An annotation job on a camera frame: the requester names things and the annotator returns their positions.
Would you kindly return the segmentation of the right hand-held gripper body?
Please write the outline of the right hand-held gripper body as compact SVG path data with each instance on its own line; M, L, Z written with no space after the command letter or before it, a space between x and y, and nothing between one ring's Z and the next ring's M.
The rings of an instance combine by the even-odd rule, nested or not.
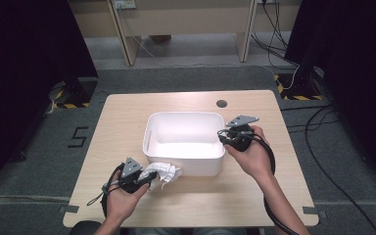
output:
M254 138L250 124L256 121L259 121L258 117L238 115L227 122L226 143L239 152L245 152Z

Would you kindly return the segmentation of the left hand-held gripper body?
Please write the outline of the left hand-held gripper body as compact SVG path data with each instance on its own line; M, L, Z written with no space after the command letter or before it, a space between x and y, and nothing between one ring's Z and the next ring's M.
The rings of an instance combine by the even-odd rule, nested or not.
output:
M151 185L149 183L142 184L137 182L138 176L143 170L143 166L132 158L127 158L118 169L120 170L120 175L117 179L117 184L127 193L134 193L145 184Z

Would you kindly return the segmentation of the white knitted cloth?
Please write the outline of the white knitted cloth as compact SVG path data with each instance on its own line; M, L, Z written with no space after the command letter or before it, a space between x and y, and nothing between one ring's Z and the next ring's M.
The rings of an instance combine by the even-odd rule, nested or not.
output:
M182 174L182 168L168 163L152 163L142 170L137 182L140 183L139 180L151 172L156 172L158 174L157 178L165 186L167 183L175 181Z

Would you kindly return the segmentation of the white plastic bin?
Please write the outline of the white plastic bin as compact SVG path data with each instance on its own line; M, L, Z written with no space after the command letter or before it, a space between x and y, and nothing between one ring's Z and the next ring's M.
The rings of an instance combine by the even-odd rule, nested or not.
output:
M175 165L183 176L217 176L225 155L217 132L224 125L216 113L155 113L148 119L142 150L150 163Z

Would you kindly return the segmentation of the person's right hand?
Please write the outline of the person's right hand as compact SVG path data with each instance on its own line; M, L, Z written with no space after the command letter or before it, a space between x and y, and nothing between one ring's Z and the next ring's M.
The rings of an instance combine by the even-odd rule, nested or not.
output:
M259 142L253 141L244 152L239 152L230 145L225 145L224 148L258 185L274 177L269 156Z

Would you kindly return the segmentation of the person's left hand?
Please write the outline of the person's left hand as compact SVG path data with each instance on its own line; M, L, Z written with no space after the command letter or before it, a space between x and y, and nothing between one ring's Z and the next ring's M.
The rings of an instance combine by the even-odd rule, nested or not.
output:
M148 189L149 185L144 184L134 193L128 193L117 186L111 186L107 196L107 221L122 224L132 215Z

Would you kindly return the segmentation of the stand base with hazard tape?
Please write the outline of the stand base with hazard tape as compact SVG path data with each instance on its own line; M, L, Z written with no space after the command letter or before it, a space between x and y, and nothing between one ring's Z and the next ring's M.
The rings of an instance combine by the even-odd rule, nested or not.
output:
M312 78L296 79L292 73L274 76L278 92L284 100L321 100L322 95Z
M85 78L78 81L78 87L63 84L54 98L55 107L60 109L87 108L97 83L98 81L94 78Z

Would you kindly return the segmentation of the grey tape piece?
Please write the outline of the grey tape piece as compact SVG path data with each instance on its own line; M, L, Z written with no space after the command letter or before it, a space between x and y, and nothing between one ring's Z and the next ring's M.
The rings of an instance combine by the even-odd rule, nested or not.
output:
M303 207L304 214L316 214L321 218L327 218L328 215L326 211L320 211L316 207Z
M70 206L70 205L60 206L59 213L61 214L66 213L66 212L77 213L78 209L79 209L78 206Z

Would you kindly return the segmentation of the black round stool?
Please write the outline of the black round stool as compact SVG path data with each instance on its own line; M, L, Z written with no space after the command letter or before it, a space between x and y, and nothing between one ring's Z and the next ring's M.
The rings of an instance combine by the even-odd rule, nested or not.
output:
M69 235L94 235L100 226L98 221L83 220L70 230Z

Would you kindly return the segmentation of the beige wooden desk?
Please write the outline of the beige wooden desk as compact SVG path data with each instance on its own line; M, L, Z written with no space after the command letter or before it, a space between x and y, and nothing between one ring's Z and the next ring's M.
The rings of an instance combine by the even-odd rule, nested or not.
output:
M276 22L292 30L303 0L135 0L136 8L128 10L118 10L114 0L68 1L82 35L115 37L131 67L143 36L169 34L230 33L244 63L252 34L268 32Z

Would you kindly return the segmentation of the black curtain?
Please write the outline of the black curtain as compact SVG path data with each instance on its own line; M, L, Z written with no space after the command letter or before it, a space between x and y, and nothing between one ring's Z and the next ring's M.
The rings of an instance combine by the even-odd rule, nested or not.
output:
M324 71L339 111L376 167L376 0L302 0L287 58Z
M53 86L95 66L69 0L0 0L0 170L19 155Z

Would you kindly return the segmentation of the white power strip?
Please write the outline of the white power strip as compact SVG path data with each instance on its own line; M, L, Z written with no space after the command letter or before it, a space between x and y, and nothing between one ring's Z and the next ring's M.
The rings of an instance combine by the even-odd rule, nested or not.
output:
M136 8L135 0L114 0L114 4L118 10L128 10Z

